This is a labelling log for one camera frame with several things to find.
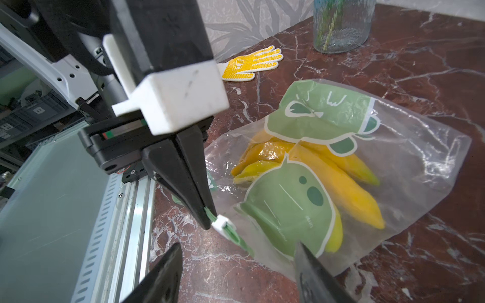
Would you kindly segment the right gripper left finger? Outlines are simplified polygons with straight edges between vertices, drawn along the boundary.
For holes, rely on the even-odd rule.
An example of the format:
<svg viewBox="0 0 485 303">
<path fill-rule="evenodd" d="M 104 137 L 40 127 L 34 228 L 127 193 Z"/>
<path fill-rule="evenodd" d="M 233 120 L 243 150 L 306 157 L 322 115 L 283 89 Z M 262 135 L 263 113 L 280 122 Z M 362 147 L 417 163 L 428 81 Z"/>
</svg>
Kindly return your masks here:
<svg viewBox="0 0 485 303">
<path fill-rule="evenodd" d="M 183 251 L 173 244 L 123 303 L 178 302 L 183 274 Z"/>
</svg>

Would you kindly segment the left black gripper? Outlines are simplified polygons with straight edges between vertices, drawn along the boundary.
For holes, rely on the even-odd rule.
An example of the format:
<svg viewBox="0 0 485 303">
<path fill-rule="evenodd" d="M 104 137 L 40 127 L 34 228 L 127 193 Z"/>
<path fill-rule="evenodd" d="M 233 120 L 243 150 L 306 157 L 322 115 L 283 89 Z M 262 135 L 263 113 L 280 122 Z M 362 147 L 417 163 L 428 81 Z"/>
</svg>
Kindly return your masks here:
<svg viewBox="0 0 485 303">
<path fill-rule="evenodd" d="M 207 180 L 203 143 L 213 117 L 175 133 L 154 136 L 141 113 L 130 113 L 80 130 L 87 152 L 107 174 L 141 162 L 147 174 L 174 194 L 200 227 L 211 228 L 205 211 L 217 213 Z"/>
</svg>

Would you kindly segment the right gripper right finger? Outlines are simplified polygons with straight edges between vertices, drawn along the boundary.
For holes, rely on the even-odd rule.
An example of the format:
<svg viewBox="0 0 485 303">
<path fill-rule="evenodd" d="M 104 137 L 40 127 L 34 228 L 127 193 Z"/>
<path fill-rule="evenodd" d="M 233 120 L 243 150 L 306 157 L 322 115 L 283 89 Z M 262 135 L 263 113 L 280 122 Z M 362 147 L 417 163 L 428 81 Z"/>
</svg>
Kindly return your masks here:
<svg viewBox="0 0 485 303">
<path fill-rule="evenodd" d="M 300 302 L 356 303 L 302 242 L 296 245 L 294 265 Z"/>
</svg>

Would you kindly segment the zip-top bag with bananas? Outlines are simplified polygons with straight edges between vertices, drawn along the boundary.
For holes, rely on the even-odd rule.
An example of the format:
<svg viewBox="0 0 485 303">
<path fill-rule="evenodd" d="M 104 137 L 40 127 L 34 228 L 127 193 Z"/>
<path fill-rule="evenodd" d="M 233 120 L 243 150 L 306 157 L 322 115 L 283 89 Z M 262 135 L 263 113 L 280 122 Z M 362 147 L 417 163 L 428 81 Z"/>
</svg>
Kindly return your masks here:
<svg viewBox="0 0 485 303">
<path fill-rule="evenodd" d="M 375 95 L 293 82 L 276 110 L 205 149 L 209 226 L 295 276 L 304 244 L 339 275 L 452 191 L 471 138 Z"/>
</svg>

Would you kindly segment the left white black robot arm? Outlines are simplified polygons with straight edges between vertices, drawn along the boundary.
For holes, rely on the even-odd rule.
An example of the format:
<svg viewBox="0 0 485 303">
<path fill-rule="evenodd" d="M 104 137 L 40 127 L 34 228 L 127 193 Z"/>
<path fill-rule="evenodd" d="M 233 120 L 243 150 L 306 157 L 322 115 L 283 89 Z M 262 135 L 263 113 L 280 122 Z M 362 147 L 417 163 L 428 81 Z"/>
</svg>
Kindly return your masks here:
<svg viewBox="0 0 485 303">
<path fill-rule="evenodd" d="M 229 102 L 196 1 L 2 1 L 1 25 L 34 51 L 41 71 L 73 56 L 93 77 L 110 118 L 82 129 L 98 166 L 142 163 L 204 229 L 216 214 L 204 142 Z"/>
</svg>

